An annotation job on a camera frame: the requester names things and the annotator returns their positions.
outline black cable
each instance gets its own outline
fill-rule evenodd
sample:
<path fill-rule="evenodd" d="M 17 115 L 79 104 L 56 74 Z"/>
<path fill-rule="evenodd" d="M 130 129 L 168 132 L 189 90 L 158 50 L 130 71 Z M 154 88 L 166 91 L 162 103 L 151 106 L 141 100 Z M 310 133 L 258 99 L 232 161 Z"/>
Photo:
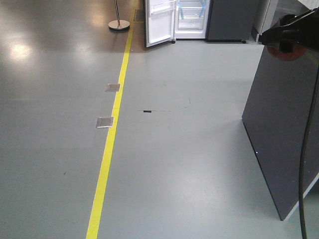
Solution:
<path fill-rule="evenodd" d="M 308 142 L 308 136 L 310 132 L 310 126 L 313 121 L 315 105 L 317 100 L 317 94 L 319 89 L 319 66 L 317 70 L 317 78 L 315 83 L 315 88 L 313 92 L 313 97 L 310 105 L 309 115 L 307 119 L 306 129 L 303 138 L 303 144 L 300 154 L 300 165 L 299 165 L 299 191 L 298 191 L 298 198 L 299 198 L 299 216 L 300 216 L 300 226 L 301 226 L 301 233 L 303 239 L 307 239 L 307 230 L 306 230 L 306 222 L 305 222 L 305 213 L 304 213 L 304 166 L 305 166 L 305 154 L 306 154 L 306 147 Z"/>

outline black object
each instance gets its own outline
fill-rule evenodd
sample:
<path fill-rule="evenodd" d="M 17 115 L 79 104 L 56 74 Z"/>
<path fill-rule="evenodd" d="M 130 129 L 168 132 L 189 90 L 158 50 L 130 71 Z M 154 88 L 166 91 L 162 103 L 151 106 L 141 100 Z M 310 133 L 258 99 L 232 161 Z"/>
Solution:
<path fill-rule="evenodd" d="M 319 54 L 311 52 L 316 60 Z M 299 199 L 299 168 L 318 64 L 307 55 L 284 62 L 264 49 L 243 122 L 281 220 Z M 307 140 L 303 192 L 319 173 L 319 106 Z"/>
<path fill-rule="evenodd" d="M 308 137 L 310 134 L 310 127 L 313 122 L 314 112 L 316 108 L 316 101 L 319 89 L 319 66 L 317 70 L 317 77 L 313 92 L 313 97 L 311 101 L 311 106 L 309 110 L 309 116 L 306 124 L 301 154 L 300 154 L 300 166 L 299 166 L 299 190 L 298 190 L 298 198 L 299 198 L 299 215 L 300 215 L 300 225 L 303 239 L 307 239 L 307 230 L 306 230 L 306 222 L 305 222 L 305 213 L 304 213 L 304 167 L 305 167 L 305 156 L 306 149 L 308 143 Z"/>
<path fill-rule="evenodd" d="M 284 16 L 274 27 L 265 31 L 259 41 L 283 53 L 292 52 L 294 44 L 319 51 L 319 8 L 297 17 L 293 14 Z"/>
<path fill-rule="evenodd" d="M 214 42 L 249 39 L 259 0 L 211 0 L 206 38 Z"/>

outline refrigerator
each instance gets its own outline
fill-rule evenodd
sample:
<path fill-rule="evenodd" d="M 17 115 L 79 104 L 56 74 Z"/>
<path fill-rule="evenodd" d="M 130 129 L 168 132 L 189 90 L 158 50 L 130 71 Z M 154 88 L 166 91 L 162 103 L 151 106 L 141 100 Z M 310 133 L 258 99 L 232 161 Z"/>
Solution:
<path fill-rule="evenodd" d="M 176 39 L 204 39 L 210 0 L 145 0 L 146 47 Z"/>
<path fill-rule="evenodd" d="M 214 0 L 209 14 L 207 40 L 243 42 L 251 36 L 260 0 Z"/>

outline metal floor plate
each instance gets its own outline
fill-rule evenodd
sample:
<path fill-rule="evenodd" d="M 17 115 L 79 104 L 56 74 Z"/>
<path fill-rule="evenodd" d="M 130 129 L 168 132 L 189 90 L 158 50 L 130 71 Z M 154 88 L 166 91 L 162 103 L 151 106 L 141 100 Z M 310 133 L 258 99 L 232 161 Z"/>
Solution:
<path fill-rule="evenodd" d="M 108 84 L 106 92 L 118 92 L 120 91 L 121 84 Z"/>
<path fill-rule="evenodd" d="M 96 128 L 112 128 L 113 117 L 99 117 L 96 122 Z"/>

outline yellow floor line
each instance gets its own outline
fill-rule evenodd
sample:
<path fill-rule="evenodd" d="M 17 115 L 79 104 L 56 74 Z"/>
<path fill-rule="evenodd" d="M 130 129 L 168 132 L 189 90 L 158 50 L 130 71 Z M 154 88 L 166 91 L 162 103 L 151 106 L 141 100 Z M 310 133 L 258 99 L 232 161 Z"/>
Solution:
<path fill-rule="evenodd" d="M 113 110 L 112 110 L 112 117 L 114 117 L 113 127 L 109 129 L 108 135 L 106 138 L 104 154 L 102 158 L 98 183 L 97 183 L 97 187 L 95 191 L 86 239 L 97 239 L 98 237 L 104 197 L 105 197 L 105 192 L 107 188 L 107 181 L 109 177 L 113 147 L 114 147 L 116 130 L 118 125 L 118 118 L 120 114 L 120 107 L 121 107 L 121 101 L 122 101 L 122 95 L 123 95 L 123 87 L 125 82 L 126 70 L 128 67 L 132 39 L 133 39 L 135 8 L 136 8 L 136 3 L 134 4 L 134 7 L 131 13 L 130 30 L 129 30 L 128 39 L 125 46 L 124 57 L 123 57 L 123 62 L 121 66 L 120 76 L 119 76 L 119 84 L 121 84 L 121 87 L 120 87 L 120 91 L 116 93 Z"/>
<path fill-rule="evenodd" d="M 317 66 L 319 65 L 319 61 L 315 58 L 313 54 L 311 54 L 309 51 L 306 53 L 306 55 L 309 57 L 309 59 Z"/>

